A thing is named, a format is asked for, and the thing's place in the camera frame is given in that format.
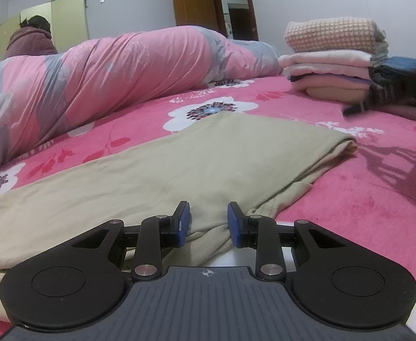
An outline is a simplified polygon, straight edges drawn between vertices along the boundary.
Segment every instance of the checkered towel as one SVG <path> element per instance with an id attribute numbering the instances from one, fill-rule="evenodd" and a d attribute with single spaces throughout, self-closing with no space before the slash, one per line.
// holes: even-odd
<path id="1" fill-rule="evenodd" d="M 331 18 L 290 22 L 285 41 L 295 50 L 354 49 L 376 55 L 388 53 L 385 32 L 368 18 Z"/>

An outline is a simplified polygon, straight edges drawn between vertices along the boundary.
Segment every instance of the floral bedsheet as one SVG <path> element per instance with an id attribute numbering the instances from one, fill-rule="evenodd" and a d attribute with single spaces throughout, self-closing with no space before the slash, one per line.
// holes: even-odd
<path id="1" fill-rule="evenodd" d="M 293 92 L 284 77 L 221 81 L 127 108 L 42 144 L 1 169 L 0 194 L 220 111 L 306 122 L 354 135 L 359 151 L 277 220 L 314 221 L 404 265 L 416 278 L 416 122 L 378 112 L 347 121 L 341 110 Z M 416 307 L 407 324 L 416 332 Z M 0 322 L 0 334 L 7 327 Z"/>

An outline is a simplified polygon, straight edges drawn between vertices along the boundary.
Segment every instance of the silver screw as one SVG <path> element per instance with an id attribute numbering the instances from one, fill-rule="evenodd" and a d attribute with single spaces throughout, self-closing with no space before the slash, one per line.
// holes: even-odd
<path id="1" fill-rule="evenodd" d="M 282 273 L 282 267 L 277 264 L 265 264 L 262 265 L 260 271 L 266 275 L 278 275 Z"/>
<path id="2" fill-rule="evenodd" d="M 142 264 L 138 265 L 134 269 L 135 274 L 147 277 L 148 275 L 153 275 L 157 272 L 157 268 L 151 264 Z"/>

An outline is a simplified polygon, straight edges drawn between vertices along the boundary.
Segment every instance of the brown jacket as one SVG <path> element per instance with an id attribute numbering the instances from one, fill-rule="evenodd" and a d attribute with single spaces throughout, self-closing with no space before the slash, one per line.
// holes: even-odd
<path id="1" fill-rule="evenodd" d="M 52 36 L 43 29 L 25 27 L 15 31 L 7 45 L 4 59 L 12 56 L 41 56 L 58 53 L 52 42 Z"/>

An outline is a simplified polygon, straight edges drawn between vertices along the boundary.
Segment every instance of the gray ribbed panel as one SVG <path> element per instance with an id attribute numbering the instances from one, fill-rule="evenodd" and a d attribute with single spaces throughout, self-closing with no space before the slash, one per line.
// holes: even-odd
<path id="1" fill-rule="evenodd" d="M 118 309 L 73 332 L 40 334 L 13 328 L 4 341 L 416 341 L 405 326 L 376 332 L 328 327 L 301 311 L 283 286 L 248 269 L 175 268 L 134 285 Z"/>

